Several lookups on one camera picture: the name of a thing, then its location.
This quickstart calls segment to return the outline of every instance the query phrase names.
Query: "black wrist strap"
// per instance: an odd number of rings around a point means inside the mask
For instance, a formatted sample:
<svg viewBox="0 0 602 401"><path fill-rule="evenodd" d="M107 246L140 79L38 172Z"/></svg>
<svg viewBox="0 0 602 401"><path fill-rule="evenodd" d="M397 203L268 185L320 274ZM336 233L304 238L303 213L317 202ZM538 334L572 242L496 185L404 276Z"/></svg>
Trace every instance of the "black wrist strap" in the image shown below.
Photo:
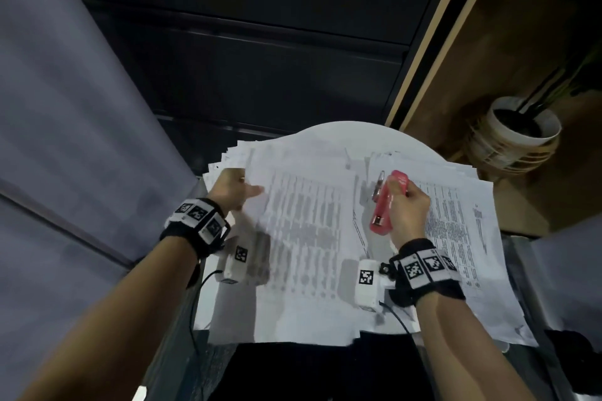
<svg viewBox="0 0 602 401"><path fill-rule="evenodd" d="M185 238L200 261L219 251L228 233L230 224L220 207L208 198L197 198L185 200L170 215L159 240L168 236ZM200 267L197 265L188 286L194 285L199 277Z"/></svg>
<svg viewBox="0 0 602 401"><path fill-rule="evenodd" d="M389 295L398 306L416 305L432 291L466 299L460 285L462 276L453 261L427 238L404 244L399 254L389 260L389 266L395 275L395 290L389 291Z"/></svg>

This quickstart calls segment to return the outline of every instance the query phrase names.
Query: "wicker basket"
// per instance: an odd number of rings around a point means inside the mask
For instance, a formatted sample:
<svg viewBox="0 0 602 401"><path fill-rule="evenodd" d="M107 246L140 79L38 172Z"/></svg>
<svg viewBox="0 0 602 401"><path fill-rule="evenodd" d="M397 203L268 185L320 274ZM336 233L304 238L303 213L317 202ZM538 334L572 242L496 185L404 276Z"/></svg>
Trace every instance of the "wicker basket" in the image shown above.
<svg viewBox="0 0 602 401"><path fill-rule="evenodd" d="M462 150L477 169L499 177L522 175L549 159L560 141L557 136L542 146L523 146L509 142L493 131L486 116L469 122L470 131Z"/></svg>

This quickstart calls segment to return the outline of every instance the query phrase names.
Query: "person's lap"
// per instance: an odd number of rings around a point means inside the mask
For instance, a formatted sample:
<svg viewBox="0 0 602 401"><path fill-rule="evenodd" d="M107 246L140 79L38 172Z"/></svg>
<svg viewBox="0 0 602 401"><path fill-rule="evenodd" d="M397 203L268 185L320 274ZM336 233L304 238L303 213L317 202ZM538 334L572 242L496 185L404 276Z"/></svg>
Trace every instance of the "person's lap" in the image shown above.
<svg viewBox="0 0 602 401"><path fill-rule="evenodd" d="M240 344L211 401L434 399L410 336L362 333L349 347Z"/></svg>

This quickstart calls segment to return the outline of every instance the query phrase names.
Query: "person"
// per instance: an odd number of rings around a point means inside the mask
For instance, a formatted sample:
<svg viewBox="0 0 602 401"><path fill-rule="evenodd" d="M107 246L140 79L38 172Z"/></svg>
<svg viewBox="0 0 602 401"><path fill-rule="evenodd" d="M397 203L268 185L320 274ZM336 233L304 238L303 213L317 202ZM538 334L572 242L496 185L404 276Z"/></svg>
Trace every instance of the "person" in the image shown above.
<svg viewBox="0 0 602 401"><path fill-rule="evenodd" d="M244 177L243 169L224 169L207 202L218 206L222 215L240 209L246 199L262 192ZM406 194L395 180L388 185L393 195L393 243L403 248L424 239L428 195L412 182ZM19 400L131 400L198 263L198 251L188 238L163 237L75 325ZM464 300L431 291L415 306L445 401L535 399Z"/></svg>

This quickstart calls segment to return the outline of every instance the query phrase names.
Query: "soil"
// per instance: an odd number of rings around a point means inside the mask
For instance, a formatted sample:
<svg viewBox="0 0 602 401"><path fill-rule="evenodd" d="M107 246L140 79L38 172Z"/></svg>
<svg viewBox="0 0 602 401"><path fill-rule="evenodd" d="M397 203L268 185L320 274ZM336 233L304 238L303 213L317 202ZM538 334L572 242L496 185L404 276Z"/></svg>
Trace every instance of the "soil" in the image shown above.
<svg viewBox="0 0 602 401"><path fill-rule="evenodd" d="M494 109L493 114L510 130L531 138L541 138L541 128L533 119L511 109Z"/></svg>

